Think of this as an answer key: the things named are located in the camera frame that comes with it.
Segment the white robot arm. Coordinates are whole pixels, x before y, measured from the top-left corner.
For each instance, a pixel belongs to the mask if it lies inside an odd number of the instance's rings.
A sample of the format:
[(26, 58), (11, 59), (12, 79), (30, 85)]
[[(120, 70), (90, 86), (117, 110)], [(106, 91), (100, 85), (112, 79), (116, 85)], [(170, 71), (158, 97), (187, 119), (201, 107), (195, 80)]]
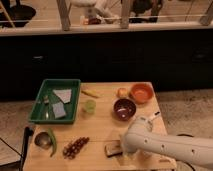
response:
[(144, 150), (213, 170), (213, 139), (153, 133), (151, 120), (142, 116), (130, 124), (121, 146), (126, 153)]

